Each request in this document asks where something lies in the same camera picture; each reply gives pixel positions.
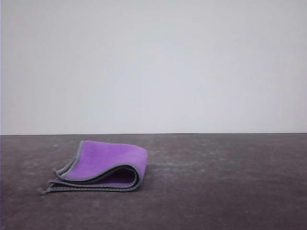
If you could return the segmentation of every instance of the folded cloth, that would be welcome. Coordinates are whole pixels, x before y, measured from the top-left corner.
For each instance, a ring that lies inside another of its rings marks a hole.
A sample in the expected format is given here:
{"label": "folded cloth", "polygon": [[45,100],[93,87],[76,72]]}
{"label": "folded cloth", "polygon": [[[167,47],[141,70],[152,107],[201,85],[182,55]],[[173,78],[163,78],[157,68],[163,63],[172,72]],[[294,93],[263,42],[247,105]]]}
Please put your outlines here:
{"label": "folded cloth", "polygon": [[59,191],[132,191],[142,183],[147,151],[127,144],[81,141],[76,159],[54,171],[42,194]]}

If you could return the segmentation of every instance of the floor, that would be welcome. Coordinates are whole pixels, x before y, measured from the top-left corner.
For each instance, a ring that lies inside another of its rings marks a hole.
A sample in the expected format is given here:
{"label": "floor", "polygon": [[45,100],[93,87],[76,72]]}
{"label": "floor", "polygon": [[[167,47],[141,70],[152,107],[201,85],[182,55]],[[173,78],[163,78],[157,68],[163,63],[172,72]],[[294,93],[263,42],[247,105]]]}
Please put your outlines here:
{"label": "floor", "polygon": [[[40,196],[81,140],[148,150],[135,192]],[[305,230],[307,134],[1,137],[2,230]]]}

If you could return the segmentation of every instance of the microfiber towel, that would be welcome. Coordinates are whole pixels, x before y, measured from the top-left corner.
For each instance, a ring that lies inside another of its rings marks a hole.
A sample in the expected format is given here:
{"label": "microfiber towel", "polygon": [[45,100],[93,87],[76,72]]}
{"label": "microfiber towel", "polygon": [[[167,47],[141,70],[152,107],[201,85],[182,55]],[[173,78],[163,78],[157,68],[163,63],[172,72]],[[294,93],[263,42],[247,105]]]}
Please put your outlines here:
{"label": "microfiber towel", "polygon": [[42,194],[60,191],[132,191],[142,183],[147,151],[128,144],[81,141],[76,159],[54,173]]}

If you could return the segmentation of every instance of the concrete floor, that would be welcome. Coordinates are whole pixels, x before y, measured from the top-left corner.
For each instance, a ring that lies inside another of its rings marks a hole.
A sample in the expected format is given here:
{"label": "concrete floor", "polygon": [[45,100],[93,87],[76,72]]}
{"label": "concrete floor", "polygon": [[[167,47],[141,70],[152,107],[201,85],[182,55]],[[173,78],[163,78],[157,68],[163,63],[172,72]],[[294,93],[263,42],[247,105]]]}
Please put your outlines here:
{"label": "concrete floor", "polygon": [[[148,150],[135,192],[40,196],[81,140]],[[2,230],[305,230],[307,134],[1,137]]]}

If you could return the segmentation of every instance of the white backdrop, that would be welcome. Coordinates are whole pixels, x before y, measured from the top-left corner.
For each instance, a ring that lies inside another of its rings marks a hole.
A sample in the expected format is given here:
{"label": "white backdrop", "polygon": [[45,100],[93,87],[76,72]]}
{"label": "white backdrop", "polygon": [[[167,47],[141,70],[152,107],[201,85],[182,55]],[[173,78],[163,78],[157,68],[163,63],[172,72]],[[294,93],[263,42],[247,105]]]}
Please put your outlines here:
{"label": "white backdrop", "polygon": [[305,0],[2,0],[2,134],[307,132]]}

